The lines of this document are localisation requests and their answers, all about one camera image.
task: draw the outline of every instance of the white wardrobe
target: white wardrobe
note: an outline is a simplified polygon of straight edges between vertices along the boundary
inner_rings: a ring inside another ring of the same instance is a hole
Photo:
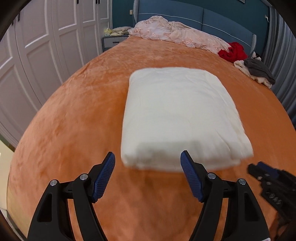
[[[46,100],[102,53],[110,0],[32,0],[0,42],[0,134],[17,146]]]

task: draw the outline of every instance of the folded gray clothing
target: folded gray clothing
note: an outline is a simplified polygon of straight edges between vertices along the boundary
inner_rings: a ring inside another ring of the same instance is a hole
[[[244,60],[244,65],[248,68],[251,75],[265,77],[272,85],[276,83],[269,68],[262,61],[254,58],[246,58]]]

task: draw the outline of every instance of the blue curtain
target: blue curtain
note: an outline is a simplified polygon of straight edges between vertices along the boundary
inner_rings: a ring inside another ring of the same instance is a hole
[[[296,128],[296,38],[279,13],[273,7],[269,11],[269,33],[262,61],[276,78],[272,91]]]

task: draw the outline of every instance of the nightstand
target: nightstand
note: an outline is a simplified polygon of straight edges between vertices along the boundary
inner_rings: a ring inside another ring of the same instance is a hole
[[[113,36],[106,36],[102,37],[102,47],[103,47],[103,52],[106,50],[116,46],[117,44],[123,42],[129,37],[129,35],[122,35],[118,37],[113,37]]]

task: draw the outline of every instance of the headboard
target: headboard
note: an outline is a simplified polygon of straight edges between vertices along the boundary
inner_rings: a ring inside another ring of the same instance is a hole
[[[134,0],[134,24],[160,15],[168,21],[181,22],[189,27],[215,35],[226,42],[238,42],[251,56],[257,37],[237,22],[199,6],[172,0]]]

